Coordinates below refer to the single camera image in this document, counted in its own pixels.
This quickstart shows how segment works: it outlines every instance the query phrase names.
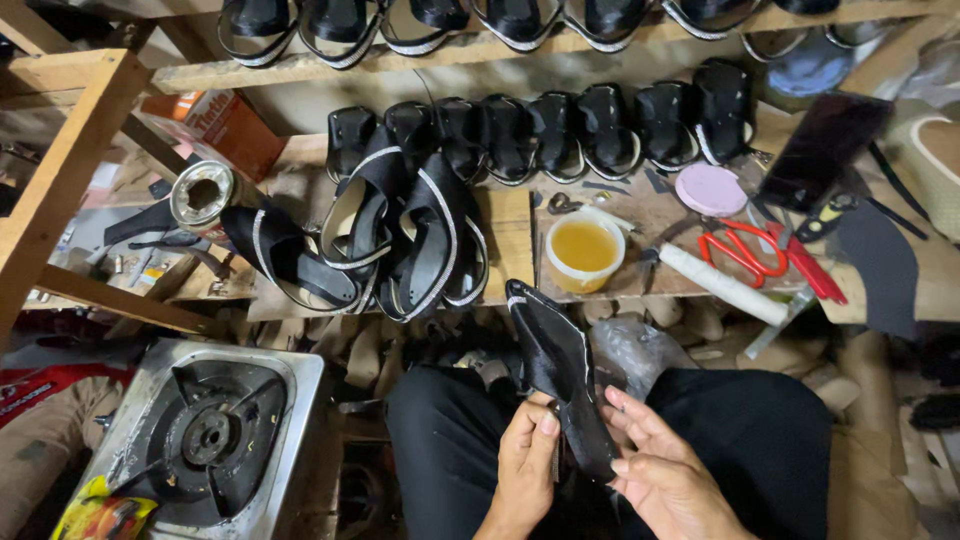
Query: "fingernail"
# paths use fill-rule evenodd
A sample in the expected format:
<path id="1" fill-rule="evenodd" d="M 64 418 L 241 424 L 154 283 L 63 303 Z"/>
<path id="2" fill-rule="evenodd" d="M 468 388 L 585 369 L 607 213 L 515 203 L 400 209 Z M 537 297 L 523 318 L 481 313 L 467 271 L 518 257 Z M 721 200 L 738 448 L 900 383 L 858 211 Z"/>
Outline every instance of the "fingernail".
<path id="1" fill-rule="evenodd" d="M 618 475 L 626 475 L 627 471 L 630 470 L 630 465 L 627 464 L 626 459 L 615 459 L 610 462 L 610 468 L 613 469 Z"/>
<path id="2" fill-rule="evenodd" d="M 557 432 L 558 425 L 557 417 L 549 412 L 544 414 L 543 418 L 540 419 L 540 431 L 542 431 L 544 435 L 552 435 Z"/>

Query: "stainless steel stove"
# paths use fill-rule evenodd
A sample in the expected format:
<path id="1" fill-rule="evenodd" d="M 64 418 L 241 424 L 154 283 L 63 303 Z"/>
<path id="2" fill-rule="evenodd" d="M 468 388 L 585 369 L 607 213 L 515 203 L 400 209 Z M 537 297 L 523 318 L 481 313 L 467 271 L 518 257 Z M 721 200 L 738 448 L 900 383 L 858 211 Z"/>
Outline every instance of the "stainless steel stove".
<path id="1" fill-rule="evenodd" d="M 160 503 L 147 538 L 271 538 L 323 373 L 315 355 L 161 340 L 81 485 Z"/>

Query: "black pants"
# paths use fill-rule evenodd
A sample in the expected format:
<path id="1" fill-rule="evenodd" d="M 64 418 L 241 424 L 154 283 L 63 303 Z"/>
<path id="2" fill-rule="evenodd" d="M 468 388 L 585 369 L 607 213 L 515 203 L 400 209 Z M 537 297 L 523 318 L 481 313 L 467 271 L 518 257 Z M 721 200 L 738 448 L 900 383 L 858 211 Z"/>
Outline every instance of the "black pants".
<path id="1" fill-rule="evenodd" d="M 762 371 L 670 369 L 646 403 L 690 443 L 753 534 L 826 537 L 831 417 L 800 382 Z M 418 367 L 401 378 L 387 398 L 387 426 L 411 539 L 467 539 L 480 527 L 515 405 L 492 399 L 471 370 Z M 596 500 L 577 506 L 612 508 L 602 489 L 609 488 L 594 486 L 595 495 L 582 497 Z M 623 537 L 654 537 L 622 498 L 619 511 Z M 551 536 L 580 536 L 563 530 Z"/>

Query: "metal can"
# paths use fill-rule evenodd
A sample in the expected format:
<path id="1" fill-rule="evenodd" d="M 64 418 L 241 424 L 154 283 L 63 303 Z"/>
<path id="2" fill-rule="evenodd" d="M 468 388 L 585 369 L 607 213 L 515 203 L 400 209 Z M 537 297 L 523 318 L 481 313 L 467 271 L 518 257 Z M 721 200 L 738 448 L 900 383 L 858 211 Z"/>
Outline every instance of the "metal can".
<path id="1" fill-rule="evenodd" d="M 265 209 L 269 199 L 255 185 L 219 161 L 200 161 L 186 168 L 170 193 L 170 211 L 180 228 L 236 252 L 220 223 L 229 207 Z"/>

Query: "plastic container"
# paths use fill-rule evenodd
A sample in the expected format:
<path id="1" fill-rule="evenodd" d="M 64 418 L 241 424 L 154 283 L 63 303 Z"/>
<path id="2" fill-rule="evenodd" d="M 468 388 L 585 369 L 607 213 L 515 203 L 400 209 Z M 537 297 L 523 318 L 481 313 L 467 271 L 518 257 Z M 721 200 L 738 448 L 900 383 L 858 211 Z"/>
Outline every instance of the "plastic container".
<path id="1" fill-rule="evenodd" d="M 613 241 L 613 263 L 600 270 L 585 271 L 573 268 L 567 261 L 561 260 L 554 250 L 554 239 L 563 225 L 573 222 L 590 223 L 610 236 Z M 550 227 L 546 234 L 546 257 L 549 261 L 550 277 L 559 288 L 576 294 L 593 292 L 607 283 L 611 274 L 623 263 L 626 242 L 623 233 L 612 220 L 598 214 L 576 211 L 565 215 Z"/>

